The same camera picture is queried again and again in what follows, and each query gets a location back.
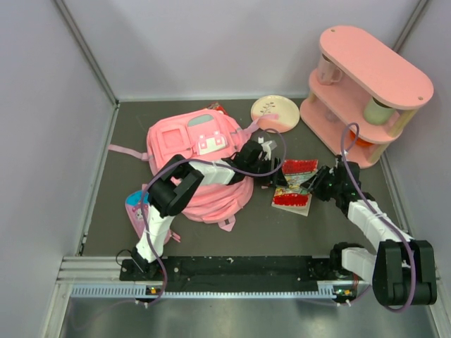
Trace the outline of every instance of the wooden post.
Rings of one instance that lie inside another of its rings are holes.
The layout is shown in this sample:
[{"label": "wooden post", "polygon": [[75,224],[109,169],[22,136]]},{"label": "wooden post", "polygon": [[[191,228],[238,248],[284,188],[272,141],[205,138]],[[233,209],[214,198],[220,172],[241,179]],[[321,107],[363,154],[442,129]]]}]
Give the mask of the wooden post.
[{"label": "wooden post", "polygon": [[309,97],[307,97],[307,101],[311,104],[314,103],[316,100],[316,95],[312,91],[309,92]]},{"label": "wooden post", "polygon": [[397,119],[395,124],[391,127],[388,134],[391,137],[398,136],[404,129],[407,123],[414,117],[418,109],[412,109],[411,111],[405,111],[401,114],[400,118]]},{"label": "wooden post", "polygon": [[369,156],[369,161],[371,163],[375,163],[381,157],[382,153],[387,149],[390,143],[379,144],[376,149],[374,149],[373,153]]}]

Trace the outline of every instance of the black wire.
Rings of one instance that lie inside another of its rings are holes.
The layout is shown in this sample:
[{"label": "black wire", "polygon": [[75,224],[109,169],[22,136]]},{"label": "black wire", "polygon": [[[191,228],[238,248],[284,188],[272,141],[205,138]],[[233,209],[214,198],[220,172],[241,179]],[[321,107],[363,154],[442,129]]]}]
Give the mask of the black wire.
[{"label": "black wire", "polygon": [[128,250],[128,249],[122,249],[122,250],[120,250],[120,251],[118,252],[118,254],[116,255],[116,263],[117,263],[119,266],[122,266],[122,265],[119,264],[119,262],[118,262],[118,257],[119,257],[119,255],[120,255],[121,253],[123,253],[124,251],[127,251],[127,252],[130,254],[130,256],[132,256],[132,252],[131,252],[130,250]]}]

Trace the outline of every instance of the book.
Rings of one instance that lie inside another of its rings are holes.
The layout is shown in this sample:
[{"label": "book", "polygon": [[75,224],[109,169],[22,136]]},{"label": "book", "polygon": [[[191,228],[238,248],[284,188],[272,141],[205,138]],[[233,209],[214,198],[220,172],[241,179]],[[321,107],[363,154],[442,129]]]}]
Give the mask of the book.
[{"label": "book", "polygon": [[318,160],[286,160],[282,172],[288,187],[276,187],[272,206],[308,216],[311,194],[301,184],[315,175],[317,168]]}]

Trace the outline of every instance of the white wall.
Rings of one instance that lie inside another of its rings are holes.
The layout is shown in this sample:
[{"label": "white wall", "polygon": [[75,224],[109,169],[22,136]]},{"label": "white wall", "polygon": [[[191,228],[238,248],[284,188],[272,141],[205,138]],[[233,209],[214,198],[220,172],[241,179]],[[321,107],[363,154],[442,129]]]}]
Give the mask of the white wall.
[{"label": "white wall", "polygon": [[451,288],[451,1],[433,0],[402,55],[432,80],[435,93],[388,149],[390,166],[418,238],[427,239]]},{"label": "white wall", "polygon": [[0,336],[37,337],[112,106],[50,0],[0,11]]},{"label": "white wall", "polygon": [[393,45],[412,0],[66,0],[119,99],[305,95],[328,27]]}]

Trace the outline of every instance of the orange bowl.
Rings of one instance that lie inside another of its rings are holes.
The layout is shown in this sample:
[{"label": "orange bowl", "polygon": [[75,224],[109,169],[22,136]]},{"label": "orange bowl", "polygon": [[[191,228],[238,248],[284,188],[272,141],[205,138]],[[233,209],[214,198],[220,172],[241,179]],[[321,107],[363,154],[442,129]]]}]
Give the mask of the orange bowl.
[{"label": "orange bowl", "polygon": [[[355,139],[355,133],[352,132],[351,130],[350,130],[350,137],[351,137],[351,140],[354,141],[354,139]],[[355,142],[355,144],[356,144],[357,146],[372,146],[372,145],[374,145],[374,143],[365,141],[365,140],[363,140],[363,139],[361,139],[361,138],[357,138],[357,141]]]}]

